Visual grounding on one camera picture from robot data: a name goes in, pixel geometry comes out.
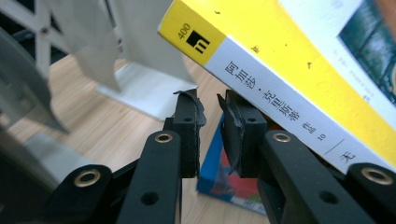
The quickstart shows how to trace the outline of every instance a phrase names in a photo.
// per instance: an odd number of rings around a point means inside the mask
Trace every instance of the wooden table surface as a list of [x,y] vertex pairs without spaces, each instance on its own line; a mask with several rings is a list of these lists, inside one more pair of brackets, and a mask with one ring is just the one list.
[[[198,97],[207,118],[200,132],[202,164],[221,116],[216,94],[224,95],[227,87],[190,59],[184,61],[199,84]],[[119,60],[115,67],[123,64],[125,61]],[[8,131],[22,142],[36,133],[45,133],[113,172],[120,169],[139,158],[147,137],[160,131],[163,122],[100,94],[95,87],[94,81],[83,76],[74,57],[66,56],[52,65],[49,88],[53,111],[70,134],[26,119]],[[195,178],[183,179],[182,223],[269,223],[264,216],[198,193],[196,182]]]

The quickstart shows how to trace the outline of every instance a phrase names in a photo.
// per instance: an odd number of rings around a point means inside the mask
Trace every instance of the printed number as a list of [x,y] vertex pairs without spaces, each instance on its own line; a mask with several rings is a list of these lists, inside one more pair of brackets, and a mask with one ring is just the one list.
[[184,38],[184,35],[189,33],[190,28],[191,27],[189,26],[188,23],[184,23],[183,27],[181,27],[180,31],[178,32],[178,37],[180,39]]
[[323,139],[325,139],[325,138],[326,138],[326,135],[325,135],[325,134],[321,134],[321,135],[318,137],[318,140],[323,141]]

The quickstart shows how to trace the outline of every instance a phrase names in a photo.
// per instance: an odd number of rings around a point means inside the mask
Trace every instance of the book spine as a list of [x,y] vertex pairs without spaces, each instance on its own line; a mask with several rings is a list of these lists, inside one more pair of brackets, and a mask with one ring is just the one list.
[[171,44],[296,134],[341,172],[345,173],[350,164],[357,162],[371,162],[394,170],[388,161],[292,87],[288,80],[218,29],[221,23],[216,20],[216,11],[208,12],[196,1],[188,4],[174,1],[163,18],[159,33]]

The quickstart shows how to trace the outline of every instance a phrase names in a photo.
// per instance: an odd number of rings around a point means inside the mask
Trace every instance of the white surface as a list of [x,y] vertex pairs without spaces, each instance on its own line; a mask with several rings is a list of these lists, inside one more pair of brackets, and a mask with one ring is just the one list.
[[196,84],[138,63],[129,63],[116,73],[122,92],[99,85],[97,90],[150,116],[165,120],[175,112],[175,91],[195,89]]
[[58,184],[77,168],[93,164],[92,161],[44,133],[33,135],[23,144]]

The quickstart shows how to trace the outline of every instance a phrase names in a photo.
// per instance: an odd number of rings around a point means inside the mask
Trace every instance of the black metal bracket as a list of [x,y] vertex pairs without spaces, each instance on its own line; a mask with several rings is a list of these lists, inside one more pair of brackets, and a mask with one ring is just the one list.
[[[376,223],[396,221],[396,175],[372,164],[356,164],[334,178],[293,134],[246,132],[260,113],[233,91],[219,98],[224,111],[224,147],[241,177],[254,174],[271,223]],[[257,128],[265,130],[263,118]],[[243,162],[254,155],[255,164]]]
[[176,93],[175,115],[148,137],[138,160],[114,174],[103,165],[78,168],[33,223],[180,223],[181,179],[199,174],[205,116],[196,90]]

